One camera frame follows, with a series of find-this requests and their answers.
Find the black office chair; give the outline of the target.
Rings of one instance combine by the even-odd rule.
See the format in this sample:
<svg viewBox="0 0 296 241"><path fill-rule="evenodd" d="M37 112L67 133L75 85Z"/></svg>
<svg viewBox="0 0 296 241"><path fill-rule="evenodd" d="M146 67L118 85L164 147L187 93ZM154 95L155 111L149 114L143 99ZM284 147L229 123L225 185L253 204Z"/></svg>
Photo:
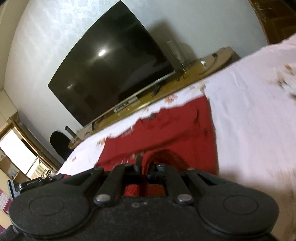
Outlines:
<svg viewBox="0 0 296 241"><path fill-rule="evenodd" d="M73 152L73 149L69 148L70 142L70 139L59 131L54 131L50 136L50 144L64 161L66 161Z"/></svg>

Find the black flat screen television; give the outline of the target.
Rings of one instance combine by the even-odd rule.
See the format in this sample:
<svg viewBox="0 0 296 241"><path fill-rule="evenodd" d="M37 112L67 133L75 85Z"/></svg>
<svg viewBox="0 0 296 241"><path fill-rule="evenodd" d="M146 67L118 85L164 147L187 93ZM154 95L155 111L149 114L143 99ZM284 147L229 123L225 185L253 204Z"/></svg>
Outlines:
<svg viewBox="0 0 296 241"><path fill-rule="evenodd" d="M48 87L85 126L173 73L156 41L119 1L75 44Z"/></svg>

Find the wooden shelf unit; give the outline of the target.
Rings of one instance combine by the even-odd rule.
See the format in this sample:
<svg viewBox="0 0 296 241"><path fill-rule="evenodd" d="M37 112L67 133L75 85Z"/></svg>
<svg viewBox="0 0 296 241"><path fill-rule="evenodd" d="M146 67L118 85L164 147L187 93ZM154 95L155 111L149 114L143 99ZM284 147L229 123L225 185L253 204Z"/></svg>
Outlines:
<svg viewBox="0 0 296 241"><path fill-rule="evenodd" d="M18 113L1 127L1 173L8 180L23 183L34 178L53 177L62 164L23 125Z"/></svg>

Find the red small garment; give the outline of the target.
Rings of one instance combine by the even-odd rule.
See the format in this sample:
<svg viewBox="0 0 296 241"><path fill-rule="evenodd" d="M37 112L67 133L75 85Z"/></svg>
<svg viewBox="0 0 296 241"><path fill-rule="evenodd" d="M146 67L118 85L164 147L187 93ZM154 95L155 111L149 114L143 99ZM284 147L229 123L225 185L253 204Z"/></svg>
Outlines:
<svg viewBox="0 0 296 241"><path fill-rule="evenodd" d="M134 164L137 156L142 156L144 175L151 164L171 165L178 171L193 167L216 175L216 139L207 98L163 108L118 137L107 138L96 166L111 171L120 164Z"/></svg>

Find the set-top box under television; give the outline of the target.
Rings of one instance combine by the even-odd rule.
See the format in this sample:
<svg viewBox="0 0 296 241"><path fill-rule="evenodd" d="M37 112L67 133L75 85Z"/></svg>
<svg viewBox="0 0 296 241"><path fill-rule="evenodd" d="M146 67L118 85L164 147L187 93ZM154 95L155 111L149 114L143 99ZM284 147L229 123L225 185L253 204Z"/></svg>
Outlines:
<svg viewBox="0 0 296 241"><path fill-rule="evenodd" d="M117 113L117 112L119 112L119 111L125 109L127 106L131 105L132 103L136 102L137 100L138 100L138 98L137 98L136 96L133 97L133 98L130 98L129 100L127 100L127 101L125 101L125 102L119 104L118 106L116 106L116 107L113 109L113 111L114 111L115 113Z"/></svg>

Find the wooden tv stand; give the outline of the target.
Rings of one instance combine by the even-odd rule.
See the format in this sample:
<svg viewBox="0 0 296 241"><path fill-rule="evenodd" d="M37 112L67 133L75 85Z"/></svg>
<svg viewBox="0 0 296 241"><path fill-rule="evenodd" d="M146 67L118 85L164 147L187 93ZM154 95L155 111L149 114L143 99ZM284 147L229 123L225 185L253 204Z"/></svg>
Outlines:
<svg viewBox="0 0 296 241"><path fill-rule="evenodd" d="M221 48L217 52L204 58L197 59L183 73L175 74L167 80L161 82L161 86L152 87L144 91L140 98L124 109L115 113L110 111L104 116L96 118L92 123L86 125L77 133L77 138L73 138L68 147L75 149L82 141L91 135L100 132L108 126L129 117L137 111L165 98L197 81L200 81L211 74L221 70L232 59L234 51L231 47Z"/></svg>

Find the brown wooden door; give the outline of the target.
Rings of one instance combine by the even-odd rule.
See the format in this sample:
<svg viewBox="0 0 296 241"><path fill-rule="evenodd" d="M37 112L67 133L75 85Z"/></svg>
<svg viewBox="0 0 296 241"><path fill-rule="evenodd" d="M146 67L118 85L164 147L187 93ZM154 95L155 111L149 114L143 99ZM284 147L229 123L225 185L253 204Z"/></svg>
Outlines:
<svg viewBox="0 0 296 241"><path fill-rule="evenodd" d="M250 0L269 45L295 34L295 0Z"/></svg>

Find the white floral bed sheet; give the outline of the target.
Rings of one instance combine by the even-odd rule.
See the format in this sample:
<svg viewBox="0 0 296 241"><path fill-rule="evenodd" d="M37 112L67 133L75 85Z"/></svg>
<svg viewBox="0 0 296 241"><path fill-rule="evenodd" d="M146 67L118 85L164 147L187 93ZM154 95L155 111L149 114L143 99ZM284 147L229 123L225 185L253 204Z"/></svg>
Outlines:
<svg viewBox="0 0 296 241"><path fill-rule="evenodd" d="M83 141L60 173L75 175L99 160L105 140L136 121L197 97L210 102L219 175L271 195L278 240L295 240L295 36L143 108Z"/></svg>

